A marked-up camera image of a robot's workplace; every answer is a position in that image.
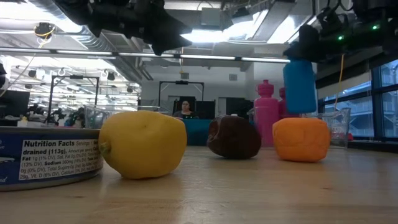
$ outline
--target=lemon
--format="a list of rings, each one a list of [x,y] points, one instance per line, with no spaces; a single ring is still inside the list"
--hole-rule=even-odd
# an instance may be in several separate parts
[[[99,149],[105,161],[128,179],[172,172],[180,164],[186,146],[184,123],[151,111],[112,115],[99,133]]]

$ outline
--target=ceiling light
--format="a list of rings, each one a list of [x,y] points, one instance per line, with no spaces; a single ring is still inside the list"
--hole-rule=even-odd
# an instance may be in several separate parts
[[[235,60],[235,57],[232,57],[232,56],[214,56],[214,55],[181,55],[181,58]]]
[[[191,10],[201,11],[204,7],[212,7],[215,9],[219,9],[221,7],[221,2],[217,1],[176,1],[176,0],[167,0],[164,2],[164,9],[173,9],[173,10]]]
[[[115,60],[116,57],[113,56],[87,56],[88,59],[104,59],[104,60]]]
[[[219,43],[229,39],[229,37],[223,35],[221,30],[194,29],[190,34],[182,34],[181,36],[193,43]]]
[[[60,76],[64,76],[64,75],[65,75],[65,71],[64,71],[63,68],[61,68],[61,69],[58,71],[58,75],[60,75]]]
[[[112,55],[112,52],[95,52],[88,50],[58,50],[60,54],[78,54],[78,55]]]
[[[233,15],[232,15],[232,22],[234,24],[240,23],[240,22],[247,22],[247,21],[253,21],[253,16],[250,14],[248,9],[245,7],[239,8]]]
[[[29,70],[29,72],[27,73],[27,75],[31,78],[35,78],[36,77],[36,70]]]
[[[93,85],[90,85],[90,84],[81,84],[80,86],[94,87]],[[98,85],[98,87],[100,87],[100,88],[117,88],[117,86],[115,86],[115,85]]]
[[[134,52],[121,52],[119,53],[120,56],[133,56],[133,57],[162,57],[162,58],[173,58],[174,55],[172,54],[162,54],[161,56],[157,56],[156,54],[152,53],[134,53]]]
[[[245,62],[271,62],[271,63],[289,63],[289,59],[282,58],[254,58],[254,57],[243,57],[242,61]]]
[[[127,87],[127,92],[128,92],[128,93],[132,93],[132,91],[133,91],[133,89],[131,88],[131,86],[128,86],[128,87]]]
[[[101,77],[106,78],[108,74],[106,74],[106,69],[101,72]]]
[[[291,16],[287,16],[286,19],[279,25],[273,35],[267,41],[268,44],[283,44],[289,40],[295,33],[295,23]]]
[[[23,53],[50,53],[50,50],[45,49],[23,49],[12,47],[0,47],[0,52],[23,52]]]
[[[108,77],[106,77],[109,81],[114,81],[114,72],[108,72]]]
[[[60,78],[55,78],[55,81],[61,82],[61,83],[66,84],[66,85],[69,85],[69,84],[70,84],[69,82],[67,82],[67,81],[65,81],[65,80],[61,80]]]
[[[80,90],[80,88],[78,86],[75,86],[75,85],[67,85],[67,88],[71,89],[71,90],[76,90],[76,91]]]
[[[316,16],[313,16],[313,17],[309,20],[309,22],[307,23],[307,25],[312,25],[316,20],[317,20],[317,17],[316,17]]]
[[[266,18],[268,14],[268,9],[263,10],[261,12],[257,12],[255,13],[255,15],[253,15],[253,19],[254,19],[254,23],[253,25],[249,28],[247,34],[246,34],[246,40],[248,40],[249,38],[252,38],[254,36],[254,34],[256,34],[257,30],[260,28],[262,22],[264,21],[264,19]]]
[[[245,21],[237,24],[233,24],[231,27],[223,31],[223,37],[229,40],[232,37],[244,37],[246,38],[250,28],[253,27],[253,21]]]

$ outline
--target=blue water bottle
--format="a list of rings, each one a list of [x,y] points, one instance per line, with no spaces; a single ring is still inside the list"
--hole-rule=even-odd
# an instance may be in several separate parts
[[[290,58],[284,67],[286,107],[290,114],[312,113],[317,110],[315,74],[311,62]]]

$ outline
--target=woman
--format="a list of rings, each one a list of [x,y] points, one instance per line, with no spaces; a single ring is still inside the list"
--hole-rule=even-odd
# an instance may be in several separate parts
[[[182,119],[199,119],[190,108],[189,102],[185,100],[182,102],[182,110],[175,112],[173,116]]]

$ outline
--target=bottle cap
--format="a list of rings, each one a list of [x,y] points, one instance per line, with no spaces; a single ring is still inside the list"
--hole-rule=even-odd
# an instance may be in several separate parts
[[[260,96],[271,97],[274,94],[274,86],[268,83],[268,80],[264,80],[263,83],[257,86],[257,91]]]

